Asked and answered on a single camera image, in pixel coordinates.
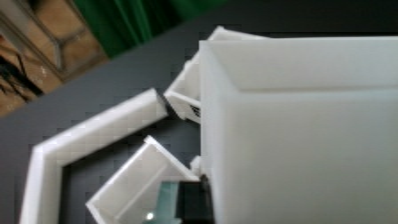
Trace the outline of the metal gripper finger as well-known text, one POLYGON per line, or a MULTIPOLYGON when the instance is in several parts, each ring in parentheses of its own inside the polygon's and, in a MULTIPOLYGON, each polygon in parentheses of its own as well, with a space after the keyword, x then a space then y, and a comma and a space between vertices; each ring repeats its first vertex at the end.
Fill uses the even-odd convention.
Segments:
POLYGON ((206 177, 197 181, 161 182, 152 218, 143 224, 214 224, 206 177))

